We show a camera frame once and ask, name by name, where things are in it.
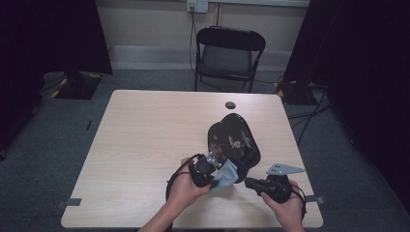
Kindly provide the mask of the person's left hand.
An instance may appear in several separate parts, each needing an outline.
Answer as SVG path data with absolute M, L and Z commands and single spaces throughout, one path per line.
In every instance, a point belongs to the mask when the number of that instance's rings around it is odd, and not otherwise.
M 166 203 L 183 207 L 184 210 L 192 205 L 200 196 L 207 194 L 210 190 L 197 187 L 191 178 L 189 170 L 189 158 L 181 160 L 181 170 L 171 185 L 170 193 Z

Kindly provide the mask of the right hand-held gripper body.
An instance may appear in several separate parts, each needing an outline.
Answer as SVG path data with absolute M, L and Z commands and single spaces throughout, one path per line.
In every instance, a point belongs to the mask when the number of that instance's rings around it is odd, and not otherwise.
M 281 204 L 286 202 L 292 193 L 297 194 L 303 201 L 304 197 L 294 190 L 294 185 L 288 179 L 289 174 L 304 172 L 304 168 L 290 166 L 287 164 L 274 163 L 267 169 L 267 177 L 265 180 L 260 180 L 262 192 L 268 194 L 274 201 Z

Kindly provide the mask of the person's right hand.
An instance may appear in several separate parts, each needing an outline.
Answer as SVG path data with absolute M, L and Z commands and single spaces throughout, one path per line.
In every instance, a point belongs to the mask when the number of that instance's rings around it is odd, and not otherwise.
M 277 203 L 265 192 L 261 193 L 263 201 L 273 210 L 281 225 L 301 223 L 303 225 L 303 200 L 295 193 L 284 203 Z

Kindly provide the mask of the dark curtain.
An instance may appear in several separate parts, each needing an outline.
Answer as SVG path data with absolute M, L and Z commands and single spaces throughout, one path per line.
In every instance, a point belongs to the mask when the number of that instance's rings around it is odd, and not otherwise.
M 113 74 L 96 0 L 0 0 L 0 154 L 55 72 Z
M 328 86 L 410 214 L 410 0 L 309 0 L 283 79 Z

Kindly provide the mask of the white wall socket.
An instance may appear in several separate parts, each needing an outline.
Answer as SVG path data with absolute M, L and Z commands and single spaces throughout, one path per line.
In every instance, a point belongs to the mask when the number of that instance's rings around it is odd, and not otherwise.
M 187 0 L 187 11 L 189 13 L 208 13 L 209 2 L 203 0 Z

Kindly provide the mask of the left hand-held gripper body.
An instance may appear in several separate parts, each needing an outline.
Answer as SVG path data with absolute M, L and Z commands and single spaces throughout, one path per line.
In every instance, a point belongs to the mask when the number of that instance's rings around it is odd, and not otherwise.
M 196 154 L 190 158 L 189 170 L 193 183 L 197 187 L 210 184 L 210 181 L 215 177 L 213 173 L 221 168 L 221 163 L 218 162 L 213 152 L 204 154 Z

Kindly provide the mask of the black glossy floral tray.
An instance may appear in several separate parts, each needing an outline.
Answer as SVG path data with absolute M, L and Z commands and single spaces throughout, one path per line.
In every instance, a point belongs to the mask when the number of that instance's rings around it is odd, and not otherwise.
M 236 184 L 243 182 L 261 160 L 246 120 L 237 113 L 226 115 L 209 128 L 208 150 L 215 155 L 218 163 L 225 165 L 229 161 L 234 165 L 238 175 Z

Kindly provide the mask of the grey-blue cleaning cloth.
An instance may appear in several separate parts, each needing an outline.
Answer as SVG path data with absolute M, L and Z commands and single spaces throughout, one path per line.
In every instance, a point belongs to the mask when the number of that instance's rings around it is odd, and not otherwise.
M 219 180 L 220 183 L 215 188 L 211 188 L 211 191 L 232 186 L 239 179 L 237 169 L 238 167 L 228 159 L 214 178 Z

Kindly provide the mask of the black folding chair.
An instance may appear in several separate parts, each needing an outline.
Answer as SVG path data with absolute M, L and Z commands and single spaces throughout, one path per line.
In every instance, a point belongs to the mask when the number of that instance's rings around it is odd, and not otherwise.
M 257 32 L 209 26 L 196 34 L 194 90 L 203 76 L 242 81 L 253 87 L 260 57 L 266 47 Z

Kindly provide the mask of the black stand base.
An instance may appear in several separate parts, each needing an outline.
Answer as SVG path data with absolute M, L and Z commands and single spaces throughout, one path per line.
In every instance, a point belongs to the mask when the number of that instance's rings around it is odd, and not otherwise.
M 309 87 L 300 86 L 297 82 L 275 83 L 276 94 L 286 105 L 318 105 Z
M 66 100 L 91 100 L 102 78 L 97 73 L 64 72 L 63 81 L 51 97 Z

